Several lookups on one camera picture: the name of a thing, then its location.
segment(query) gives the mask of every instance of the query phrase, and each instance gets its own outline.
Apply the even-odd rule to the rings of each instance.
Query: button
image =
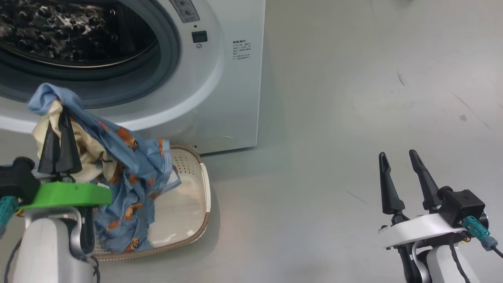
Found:
[[[206,31],[196,31],[192,33],[192,39],[194,43],[207,42],[208,34],[206,33]]]

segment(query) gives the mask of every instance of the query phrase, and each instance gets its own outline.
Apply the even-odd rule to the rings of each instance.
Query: floor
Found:
[[[503,241],[502,14],[500,0],[268,0],[259,145],[204,158],[199,242],[103,262],[102,282],[403,282],[378,241],[381,151],[409,217],[425,213],[415,149],[439,186],[486,203]],[[500,281],[495,253],[460,249]]]

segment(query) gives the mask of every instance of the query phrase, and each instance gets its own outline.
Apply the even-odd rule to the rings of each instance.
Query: teal connector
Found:
[[[4,196],[0,199],[0,239],[5,234],[9,220],[18,209],[19,204],[15,197]]]
[[[463,228],[468,231],[471,235],[477,238],[482,247],[486,251],[492,250],[492,247],[496,247],[498,245],[498,241],[490,236],[490,232],[488,229],[484,227],[475,217],[468,216],[464,219],[463,224],[461,224]]]

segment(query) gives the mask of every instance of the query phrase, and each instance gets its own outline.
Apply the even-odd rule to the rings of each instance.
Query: white washing machine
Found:
[[[2,2],[2,157],[35,150],[25,103],[43,82],[145,138],[256,145],[265,0]]]

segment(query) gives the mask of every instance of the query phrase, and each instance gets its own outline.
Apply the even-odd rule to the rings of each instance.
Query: black cable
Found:
[[[466,273],[463,270],[461,263],[459,262],[458,254],[456,253],[456,249],[454,248],[454,234],[449,237],[449,247],[451,248],[452,258],[454,259],[454,262],[456,263],[456,266],[458,267],[459,273],[461,274],[461,276],[463,276],[466,283],[470,283],[470,279],[468,279],[468,276],[466,276]]]
[[[503,253],[496,249],[496,246],[492,246],[491,249],[495,251],[501,258],[503,258]]]
[[[93,266],[95,272],[93,273],[93,275],[96,275],[96,283],[100,283],[100,280],[101,280],[101,275],[100,275],[100,263],[98,262],[98,259],[96,259],[96,257],[94,256],[91,256],[91,259],[95,261],[96,263],[96,266]]]
[[[9,271],[11,270],[11,264],[12,264],[12,261],[14,260],[14,255],[16,254],[16,251],[19,250],[19,247],[21,247],[22,240],[23,240],[23,238],[19,239],[19,242],[14,247],[14,250],[12,250],[11,256],[9,257],[9,260],[7,261],[7,266],[5,267],[4,283],[9,283]]]

